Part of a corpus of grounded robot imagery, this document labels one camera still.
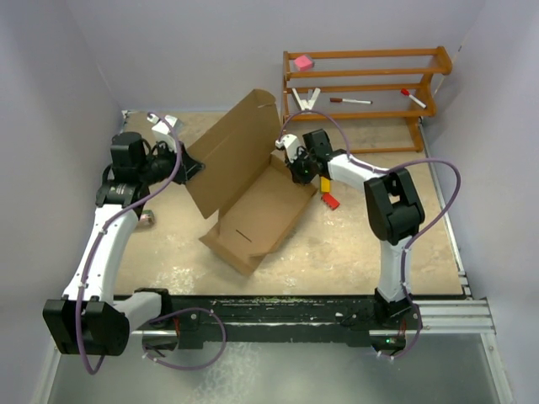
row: wooden floor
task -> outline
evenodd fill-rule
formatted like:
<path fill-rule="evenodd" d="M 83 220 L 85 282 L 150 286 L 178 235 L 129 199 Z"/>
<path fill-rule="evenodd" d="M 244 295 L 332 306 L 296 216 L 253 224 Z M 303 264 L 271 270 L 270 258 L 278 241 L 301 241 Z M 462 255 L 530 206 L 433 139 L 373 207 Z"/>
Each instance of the wooden floor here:
<path fill-rule="evenodd" d="M 175 115 L 185 123 L 180 138 L 189 146 L 223 114 Z M 343 126 L 352 147 L 411 145 L 403 120 L 344 121 Z M 338 131 L 328 122 L 293 124 L 289 132 L 300 136 L 320 127 L 329 133 L 334 149 L 343 146 Z M 150 128 L 144 114 L 132 114 L 125 129 L 139 131 L 153 143 Z M 423 156 L 410 152 L 360 158 L 392 167 Z M 440 211 L 430 170 L 420 165 L 410 172 L 428 222 Z M 131 236 L 115 292 L 161 287 L 176 295 L 370 294 L 380 275 L 380 245 L 366 218 L 365 197 L 335 182 L 332 195 L 341 203 L 337 210 L 331 211 L 315 197 L 278 251 L 245 277 L 198 240 L 215 224 L 216 215 L 204 220 L 186 189 L 171 184 L 146 205 L 145 209 L 154 211 L 157 224 Z M 414 244 L 412 284 L 415 294 L 462 292 L 443 221 Z"/>

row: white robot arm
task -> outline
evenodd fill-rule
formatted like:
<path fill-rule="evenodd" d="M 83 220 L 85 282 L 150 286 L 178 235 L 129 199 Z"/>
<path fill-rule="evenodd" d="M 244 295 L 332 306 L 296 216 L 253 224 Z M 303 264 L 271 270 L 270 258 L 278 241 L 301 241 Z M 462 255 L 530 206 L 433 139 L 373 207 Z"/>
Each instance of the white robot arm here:
<path fill-rule="evenodd" d="M 172 116 L 165 119 L 174 129 L 181 124 Z M 159 122 L 152 131 L 157 143 L 151 150 L 136 132 L 123 132 L 113 137 L 110 148 L 112 164 L 105 169 L 96 196 L 92 233 L 81 263 L 61 299 L 45 303 L 43 317 L 58 350 L 63 354 L 79 353 L 75 338 L 75 311 L 82 286 L 81 323 L 87 354 L 120 355 L 132 331 L 148 320 L 170 312 L 171 303 L 166 290 L 137 290 L 129 299 L 116 305 L 114 303 L 114 286 L 120 261 L 143 205 L 128 210 L 110 223 L 108 230 L 103 230 L 105 222 L 125 207 L 140 203 L 150 194 L 150 185 L 163 181 L 173 172 L 177 150 L 168 134 L 168 127 Z M 173 178 L 175 183 L 186 183 L 204 169 L 203 164 L 187 154 L 183 145 L 181 148 L 182 165 Z M 109 178 L 109 172 L 112 172 L 113 178 Z M 98 237 L 101 237 L 100 242 L 96 244 Z M 94 245 L 97 245 L 97 249 L 92 253 Z M 92 257 L 92 260 L 88 277 L 83 280 L 88 257 Z"/>
<path fill-rule="evenodd" d="M 303 136 L 305 146 L 289 134 L 275 146 L 286 153 L 286 164 L 297 183 L 310 183 L 316 175 L 346 183 L 359 191 L 365 190 L 369 222 L 380 239 L 381 273 L 376 293 L 388 304 L 405 300 L 403 284 L 408 293 L 410 258 L 406 254 L 404 280 L 401 257 L 404 246 L 419 231 L 424 211 L 414 183 L 407 170 L 388 173 L 387 170 L 353 160 L 344 151 L 333 151 L 328 135 L 315 130 Z M 389 195 L 400 200 L 392 203 Z"/>

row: open cardboard box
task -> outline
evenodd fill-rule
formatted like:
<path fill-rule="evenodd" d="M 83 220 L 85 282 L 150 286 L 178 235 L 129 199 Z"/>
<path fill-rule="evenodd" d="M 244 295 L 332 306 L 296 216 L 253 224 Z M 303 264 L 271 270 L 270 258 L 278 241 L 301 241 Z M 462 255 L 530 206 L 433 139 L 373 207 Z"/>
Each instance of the open cardboard box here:
<path fill-rule="evenodd" d="M 246 275 L 277 250 L 317 192 L 293 183 L 272 154 L 279 132 L 275 97 L 255 89 L 188 149 L 205 164 L 189 193 L 205 218 L 219 210 L 200 240 Z"/>

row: pink block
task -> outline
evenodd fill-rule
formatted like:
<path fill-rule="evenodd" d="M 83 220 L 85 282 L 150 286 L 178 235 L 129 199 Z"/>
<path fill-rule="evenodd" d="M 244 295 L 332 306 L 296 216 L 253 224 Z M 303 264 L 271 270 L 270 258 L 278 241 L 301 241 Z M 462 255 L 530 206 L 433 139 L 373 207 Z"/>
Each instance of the pink block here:
<path fill-rule="evenodd" d="M 309 55 L 302 55 L 294 60 L 294 66 L 300 72 L 305 70 L 312 69 L 314 66 L 314 60 L 309 57 Z"/>

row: gray wall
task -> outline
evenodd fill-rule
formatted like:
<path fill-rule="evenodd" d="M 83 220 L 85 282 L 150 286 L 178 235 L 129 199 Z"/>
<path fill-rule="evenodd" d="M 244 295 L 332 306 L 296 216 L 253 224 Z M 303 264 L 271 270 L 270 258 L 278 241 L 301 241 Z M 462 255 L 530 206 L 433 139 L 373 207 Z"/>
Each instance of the gray wall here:
<path fill-rule="evenodd" d="M 0 391 L 28 404 L 121 115 L 62 0 L 0 3 Z"/>
<path fill-rule="evenodd" d="M 537 402 L 539 3 L 489 1 L 426 127 L 462 170 L 451 219 L 475 297 L 487 296 L 518 402 Z M 451 173 L 440 169 L 447 196 Z"/>
<path fill-rule="evenodd" d="M 125 109 L 227 109 L 280 92 L 282 52 L 453 54 L 484 0 L 67 0 Z"/>

